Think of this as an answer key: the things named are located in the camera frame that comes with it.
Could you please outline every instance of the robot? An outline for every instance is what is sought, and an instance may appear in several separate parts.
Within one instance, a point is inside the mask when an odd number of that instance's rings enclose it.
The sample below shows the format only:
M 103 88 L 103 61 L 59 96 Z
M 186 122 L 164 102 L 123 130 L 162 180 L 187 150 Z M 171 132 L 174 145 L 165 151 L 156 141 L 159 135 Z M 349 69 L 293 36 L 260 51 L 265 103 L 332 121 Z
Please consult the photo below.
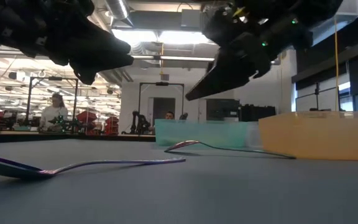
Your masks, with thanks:
M 195 100 L 243 86 L 250 77 L 265 75 L 283 50 L 310 48 L 310 29 L 334 16 L 341 3 L 232 0 L 214 9 L 202 33 L 220 49 L 186 98 Z M 0 0 L 0 45 L 29 57 L 46 55 L 59 65 L 69 63 L 75 75 L 91 85 L 96 72 L 133 63 L 129 44 L 86 19 L 93 11 L 91 0 Z

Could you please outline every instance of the gray table surface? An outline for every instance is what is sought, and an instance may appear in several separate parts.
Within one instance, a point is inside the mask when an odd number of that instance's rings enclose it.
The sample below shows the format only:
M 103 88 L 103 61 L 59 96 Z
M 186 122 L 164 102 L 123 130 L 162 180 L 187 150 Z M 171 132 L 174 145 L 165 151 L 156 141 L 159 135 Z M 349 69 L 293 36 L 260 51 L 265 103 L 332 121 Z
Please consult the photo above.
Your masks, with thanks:
M 101 165 L 37 182 L 0 177 L 1 223 L 358 223 L 358 162 L 186 149 L 184 163 Z M 43 169 L 94 159 L 163 159 L 155 143 L 1 143 Z

